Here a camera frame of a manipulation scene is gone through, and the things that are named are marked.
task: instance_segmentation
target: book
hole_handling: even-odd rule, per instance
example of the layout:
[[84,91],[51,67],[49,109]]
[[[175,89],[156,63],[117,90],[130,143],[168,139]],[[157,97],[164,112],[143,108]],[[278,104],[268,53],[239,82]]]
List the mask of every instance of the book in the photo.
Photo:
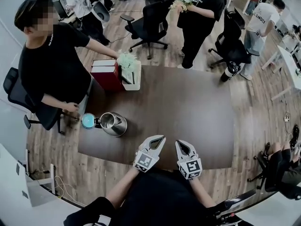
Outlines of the book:
[[106,91],[123,91],[124,86],[119,79],[119,67],[116,60],[95,60],[91,74]]

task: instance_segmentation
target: flower bouquet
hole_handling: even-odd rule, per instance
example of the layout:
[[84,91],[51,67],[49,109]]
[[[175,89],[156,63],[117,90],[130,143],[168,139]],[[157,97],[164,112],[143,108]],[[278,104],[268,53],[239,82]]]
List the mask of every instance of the flower bouquet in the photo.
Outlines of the flower bouquet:
[[174,3],[169,7],[170,10],[177,9],[178,11],[186,12],[189,5],[193,5],[193,2],[198,2],[199,0],[175,0]]

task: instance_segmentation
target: jeans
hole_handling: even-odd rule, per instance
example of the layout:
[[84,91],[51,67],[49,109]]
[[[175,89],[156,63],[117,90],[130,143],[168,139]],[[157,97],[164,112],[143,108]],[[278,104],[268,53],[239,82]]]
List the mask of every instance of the jeans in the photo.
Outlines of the jeans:
[[250,1],[247,9],[246,9],[246,13],[248,15],[251,15],[254,11],[254,9],[256,8],[256,5],[257,5],[257,2],[254,2],[254,1]]
[[[264,48],[265,40],[263,40],[261,37],[259,37],[255,32],[246,31],[245,35],[245,48],[249,48],[255,51],[258,51],[259,54]],[[240,72],[244,76],[251,75],[254,72],[254,68],[256,66],[257,59],[259,57],[251,55],[251,63],[245,64],[242,71]]]

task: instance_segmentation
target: chair base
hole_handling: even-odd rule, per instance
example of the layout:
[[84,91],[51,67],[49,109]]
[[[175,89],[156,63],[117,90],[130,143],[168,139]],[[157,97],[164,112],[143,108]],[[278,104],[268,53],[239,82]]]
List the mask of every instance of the chair base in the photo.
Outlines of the chair base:
[[142,45],[144,43],[147,43],[147,47],[148,47],[148,50],[149,50],[149,55],[147,56],[147,59],[150,60],[151,59],[151,43],[157,43],[157,44],[162,44],[164,45],[164,49],[167,49],[168,47],[168,44],[167,43],[163,43],[161,41],[156,41],[156,42],[148,42],[146,40],[142,40],[136,44],[134,44],[133,46],[130,47],[130,49],[128,50],[130,53],[133,51],[133,48],[139,46],[139,45]]

